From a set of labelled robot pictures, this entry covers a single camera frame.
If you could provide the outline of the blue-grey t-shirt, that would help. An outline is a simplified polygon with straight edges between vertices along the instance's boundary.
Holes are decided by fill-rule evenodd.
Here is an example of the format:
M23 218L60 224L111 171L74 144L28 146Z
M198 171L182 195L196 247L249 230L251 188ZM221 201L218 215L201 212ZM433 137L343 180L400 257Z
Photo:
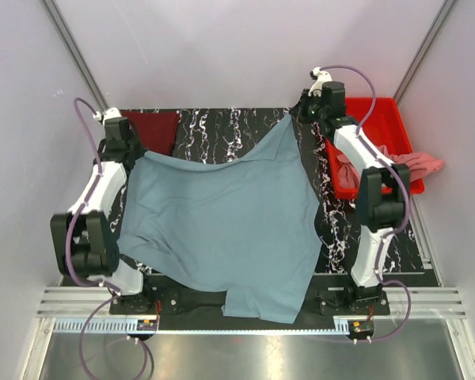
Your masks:
M291 324L321 251L318 208L285 116L224 164L145 153L128 180L118 246L186 287L224 292L227 317Z

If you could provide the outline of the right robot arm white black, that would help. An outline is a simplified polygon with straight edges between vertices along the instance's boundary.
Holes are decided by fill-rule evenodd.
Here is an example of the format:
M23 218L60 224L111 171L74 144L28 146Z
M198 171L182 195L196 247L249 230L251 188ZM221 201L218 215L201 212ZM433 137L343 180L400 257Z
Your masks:
M347 114L341 82L322 82L304 89L291 115L302 124L316 124L360 172L355 205L361 233L355 263L343 290L321 294L321 305L364 314L383 301L386 251L393 235L408 223L409 168L382 154L356 119Z

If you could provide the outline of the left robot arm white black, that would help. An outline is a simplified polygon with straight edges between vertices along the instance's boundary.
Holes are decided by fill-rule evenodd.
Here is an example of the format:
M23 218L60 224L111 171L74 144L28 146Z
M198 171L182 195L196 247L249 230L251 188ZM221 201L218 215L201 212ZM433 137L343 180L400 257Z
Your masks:
M80 287L104 287L112 295L127 296L127 304L144 314L154 307L155 294L144 287L143 275L122 260L109 217L145 150L127 117L108 118L103 126L104 138L82 194L66 212L51 217L56 262L60 273Z

